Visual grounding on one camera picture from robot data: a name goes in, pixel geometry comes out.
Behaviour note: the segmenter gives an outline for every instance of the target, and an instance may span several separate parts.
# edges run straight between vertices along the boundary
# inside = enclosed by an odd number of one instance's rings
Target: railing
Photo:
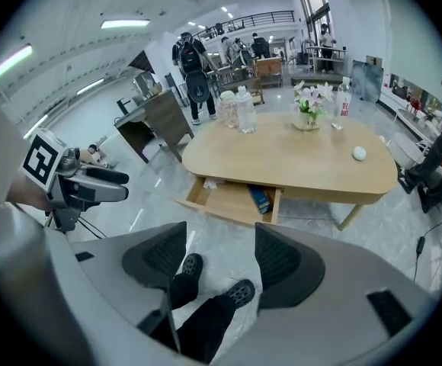
[[[212,40],[215,37],[232,33],[233,31],[243,30],[244,28],[263,26],[273,23],[291,23],[295,22],[294,11],[274,11],[264,12],[263,14],[256,14],[244,16],[242,18],[225,21],[221,24],[208,27],[200,33],[194,35],[198,40]]]

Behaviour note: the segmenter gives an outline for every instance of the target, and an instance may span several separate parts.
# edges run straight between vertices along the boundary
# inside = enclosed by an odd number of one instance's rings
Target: label
[[[339,92],[336,95],[336,117],[347,117],[350,112],[351,94],[347,92]]]

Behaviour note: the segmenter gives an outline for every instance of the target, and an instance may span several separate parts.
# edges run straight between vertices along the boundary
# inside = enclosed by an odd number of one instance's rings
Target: ceiling
[[[0,78],[0,103],[13,122],[29,124],[57,99],[131,69],[131,60],[165,31],[239,1],[27,0],[0,35],[0,62],[27,43],[33,54]],[[104,20],[121,18],[151,22],[101,29]]]

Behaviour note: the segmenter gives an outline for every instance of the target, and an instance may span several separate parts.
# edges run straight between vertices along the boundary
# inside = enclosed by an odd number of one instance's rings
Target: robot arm
[[[130,177],[122,172],[80,162],[78,148],[67,148],[48,130],[33,139],[23,163],[26,176],[46,192],[56,229],[75,229],[81,212],[101,202],[128,198]]]

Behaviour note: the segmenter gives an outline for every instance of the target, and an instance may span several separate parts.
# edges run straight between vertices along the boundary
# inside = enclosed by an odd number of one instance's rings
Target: white ball
[[[353,149],[353,157],[358,161],[365,160],[365,157],[367,157],[367,151],[361,146],[356,146],[355,149]]]

